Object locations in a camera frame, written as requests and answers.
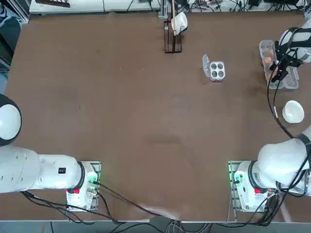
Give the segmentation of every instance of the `egg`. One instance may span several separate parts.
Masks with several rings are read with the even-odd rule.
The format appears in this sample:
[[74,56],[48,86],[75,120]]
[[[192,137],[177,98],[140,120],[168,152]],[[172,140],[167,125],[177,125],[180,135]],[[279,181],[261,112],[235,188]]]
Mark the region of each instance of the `egg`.
[[271,57],[266,57],[266,58],[263,59],[263,62],[264,62],[265,64],[270,64],[271,61],[272,61]]
[[271,58],[274,57],[274,52],[273,52],[273,50],[269,50],[269,56],[270,56]]

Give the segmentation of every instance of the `white robotic arm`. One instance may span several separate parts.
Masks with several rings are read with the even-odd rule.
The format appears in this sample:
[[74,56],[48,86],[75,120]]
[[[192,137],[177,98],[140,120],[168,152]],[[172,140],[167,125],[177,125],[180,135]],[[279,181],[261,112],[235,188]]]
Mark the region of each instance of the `white robotic arm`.
[[280,52],[302,63],[311,62],[311,19],[301,28],[290,28],[280,38]]
[[0,193],[66,189],[68,204],[90,210],[98,188],[93,184],[98,174],[91,163],[9,145],[20,130],[18,106],[0,94]]
[[280,41],[275,42],[276,63],[270,70],[276,71],[271,82],[282,80],[288,74],[286,68],[299,67],[303,63],[311,62],[311,19],[308,19],[301,28],[289,28]]
[[[286,67],[298,67],[311,62],[311,19],[301,28],[289,28],[280,41],[275,42],[277,64],[270,68],[278,70],[272,82],[282,80]],[[311,140],[311,126],[302,134],[303,140],[294,138],[278,144],[265,145],[257,161],[243,161],[234,174],[242,210],[252,212],[268,197],[270,189],[287,189],[307,157],[305,144]],[[310,164],[306,162],[291,193],[311,196]]]

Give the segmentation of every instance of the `egg carton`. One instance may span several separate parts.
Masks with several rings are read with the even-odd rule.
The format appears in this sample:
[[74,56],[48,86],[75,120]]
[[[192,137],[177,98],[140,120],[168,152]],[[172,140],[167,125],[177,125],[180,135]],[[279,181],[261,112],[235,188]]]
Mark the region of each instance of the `egg carton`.
[[202,58],[203,71],[213,82],[219,82],[225,78],[225,65],[223,62],[210,62],[206,54]]
[[[270,70],[273,61],[277,64],[278,61],[276,59],[275,53],[275,45],[272,40],[262,40],[259,44],[259,52],[262,59],[263,70],[265,74],[265,78],[267,83],[271,77],[272,71]],[[297,68],[295,67],[287,67],[286,68],[288,74],[284,77],[284,79],[279,84],[278,88],[287,88],[287,89],[297,89],[299,87],[299,75],[297,72]],[[270,83],[270,89],[276,89],[279,81],[275,83]]]

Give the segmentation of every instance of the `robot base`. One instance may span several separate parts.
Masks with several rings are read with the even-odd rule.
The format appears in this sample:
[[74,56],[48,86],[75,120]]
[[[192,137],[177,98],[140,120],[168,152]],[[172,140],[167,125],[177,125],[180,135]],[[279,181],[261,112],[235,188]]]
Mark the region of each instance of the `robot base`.
[[[229,175],[231,186],[231,197],[234,214],[236,211],[255,212],[259,205],[268,197],[268,192],[256,193],[249,182],[248,166],[251,161],[229,161]],[[264,212],[266,202],[264,202],[257,212]]]
[[[98,197],[97,190],[99,186],[93,184],[93,181],[98,181],[101,174],[101,162],[100,161],[81,161],[84,169],[85,176],[83,185],[80,189],[66,191],[67,204],[74,205],[86,210],[98,209]],[[84,210],[77,208],[67,208],[69,211],[83,212]]]

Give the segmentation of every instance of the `brown table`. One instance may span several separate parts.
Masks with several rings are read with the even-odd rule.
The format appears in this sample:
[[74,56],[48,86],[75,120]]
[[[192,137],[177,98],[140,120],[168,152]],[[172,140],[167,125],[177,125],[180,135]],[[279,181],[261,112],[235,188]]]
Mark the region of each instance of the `brown table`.
[[[296,13],[193,14],[183,52],[165,54],[156,14],[33,17],[6,92],[23,116],[14,144],[101,160],[102,182],[136,203],[182,220],[226,221],[228,160],[256,159],[263,145],[287,139],[269,112],[259,42],[302,23]],[[204,75],[205,53],[225,63],[223,83]],[[276,100],[279,109],[291,99],[304,107],[303,123],[289,126],[294,134],[311,122],[310,69],[299,68],[299,89]],[[35,193],[66,201],[63,190]],[[104,194],[115,218],[150,217]],[[0,202],[3,220],[64,219],[19,193]],[[310,205],[286,202],[293,222],[310,221]]]

